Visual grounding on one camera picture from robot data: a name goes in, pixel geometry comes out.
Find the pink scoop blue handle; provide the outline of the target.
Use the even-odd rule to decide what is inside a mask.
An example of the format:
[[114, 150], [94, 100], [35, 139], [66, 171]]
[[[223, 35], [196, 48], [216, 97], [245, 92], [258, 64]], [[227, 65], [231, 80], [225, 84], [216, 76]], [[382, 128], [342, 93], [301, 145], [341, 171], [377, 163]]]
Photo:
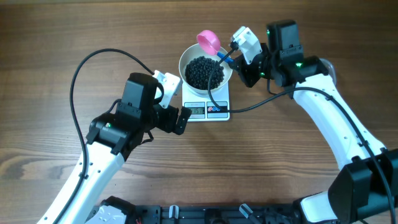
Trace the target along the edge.
[[228, 52], [222, 48], [218, 36], [211, 30], [203, 30], [197, 34], [197, 43], [201, 49], [210, 56], [222, 59]]

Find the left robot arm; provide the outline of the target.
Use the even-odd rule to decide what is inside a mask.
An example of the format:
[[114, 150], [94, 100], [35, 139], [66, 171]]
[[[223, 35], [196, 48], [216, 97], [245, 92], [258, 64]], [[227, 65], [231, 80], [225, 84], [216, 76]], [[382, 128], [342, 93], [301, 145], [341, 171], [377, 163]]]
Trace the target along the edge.
[[130, 153], [158, 128], [183, 134], [191, 111], [170, 105], [181, 78], [155, 71], [131, 73], [112, 109], [95, 118], [83, 141], [83, 152], [40, 223], [84, 223], [91, 209]]

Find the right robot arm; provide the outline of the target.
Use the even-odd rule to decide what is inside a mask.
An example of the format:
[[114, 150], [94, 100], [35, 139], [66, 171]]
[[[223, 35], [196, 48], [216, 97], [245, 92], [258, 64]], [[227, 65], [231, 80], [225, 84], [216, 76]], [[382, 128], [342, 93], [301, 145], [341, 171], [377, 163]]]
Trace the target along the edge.
[[312, 118], [329, 144], [339, 174], [328, 190], [296, 201], [302, 223], [353, 223], [382, 212], [396, 222], [397, 151], [389, 150], [360, 122], [338, 93], [329, 69], [316, 56], [306, 57], [297, 23], [267, 25], [267, 43], [248, 27], [231, 37], [241, 55], [231, 67], [247, 87], [273, 80], [283, 94]]

